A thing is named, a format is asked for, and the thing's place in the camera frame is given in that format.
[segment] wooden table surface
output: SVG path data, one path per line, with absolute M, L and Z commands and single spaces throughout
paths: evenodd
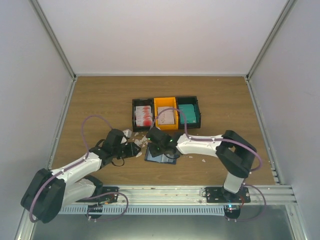
M 254 145 L 263 158 L 263 167 L 253 172 L 247 183 L 275 184 L 250 93 L 243 77 L 196 76 L 104 76 L 79 77 L 71 98 L 52 168 L 62 167 L 86 153 L 81 124 L 89 115 L 105 117 L 112 127 L 132 129 L 132 99 L 147 97 L 197 96 L 201 128 L 191 135 L 215 136 L 233 130 Z M 109 132 L 99 118 L 84 127 L 90 147 Z M 140 132 L 134 139 L 141 139 Z M 108 185 L 222 185 L 227 170 L 218 158 L 183 155 L 176 165 L 144 161 L 142 156 L 127 158 L 125 165 L 105 166 L 92 175 Z

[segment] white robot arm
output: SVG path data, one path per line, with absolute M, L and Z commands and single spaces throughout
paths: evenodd
M 103 183 L 89 174 L 113 163 L 113 159 L 136 156 L 141 148 L 134 142 L 128 142 L 131 134 L 128 129 L 120 131 L 113 128 L 106 139 L 100 140 L 79 159 L 54 170 L 39 170 L 25 192 L 21 205 L 28 211 L 32 209 L 32 214 L 38 220 L 48 223 L 62 207 L 102 194 Z
M 113 128 L 105 140 L 99 141 L 76 161 L 51 171 L 44 168 L 39 170 L 25 192 L 21 205 L 28 211 L 32 208 L 32 214 L 38 220 L 48 223 L 62 207 L 101 195 L 103 183 L 89 174 L 112 163 L 114 158 L 125 159 L 136 156 L 141 148 L 133 142 L 128 142 L 131 134 L 130 130 L 120 131 Z M 249 176 L 255 156 L 242 147 L 217 139 L 235 140 L 256 152 L 252 145 L 229 130 L 217 136 L 190 136 L 179 132 L 170 136 L 157 127 L 152 127 L 146 137 L 151 141 L 149 151 L 153 157 L 162 154 L 202 154 L 219 158 L 228 170 L 222 194 L 230 202 L 237 197 L 236 193 L 241 184 Z M 52 178 L 50 183 L 43 188 L 44 183 L 50 178 Z M 105 199 L 98 198 L 96 203 L 103 200 Z

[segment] debris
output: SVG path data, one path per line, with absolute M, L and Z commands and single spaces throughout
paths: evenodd
M 141 142 L 140 142 L 138 139 L 134 140 L 134 143 L 135 143 L 136 145 L 138 145 L 139 147 L 140 147 L 140 145 L 141 145 Z

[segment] teal object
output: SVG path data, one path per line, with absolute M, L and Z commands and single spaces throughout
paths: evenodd
M 193 104 L 179 104 L 178 106 L 179 109 L 184 113 L 187 124 L 197 123 L 195 106 Z M 182 115 L 180 116 L 180 123 L 185 123 L 185 119 Z

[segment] black cable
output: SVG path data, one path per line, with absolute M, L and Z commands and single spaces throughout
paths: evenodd
M 201 193 L 201 195 L 202 195 L 202 197 L 203 198 L 206 198 L 207 196 L 206 195 L 204 195 L 204 192 L 205 192 L 206 190 L 204 190 L 202 193 Z
M 121 158 L 122 159 L 122 165 L 116 165 L 115 163 L 114 163 L 114 161 L 112 161 L 111 163 L 112 163 L 112 165 L 113 166 L 115 166 L 115 167 L 122 167 L 123 165 L 125 165 L 125 160 L 123 159 L 123 158 Z
M 172 158 L 172 157 L 169 157 L 169 156 L 166 155 L 166 154 L 163 154 L 163 155 L 165 155 L 168 159 L 173 159 L 173 160 L 176 160 L 176 159 L 180 158 L 180 156 Z
M 99 147 L 99 145 L 102 143 L 102 142 L 104 142 L 105 140 L 104 139 L 100 139 L 97 143 L 96 143 L 96 147 Z

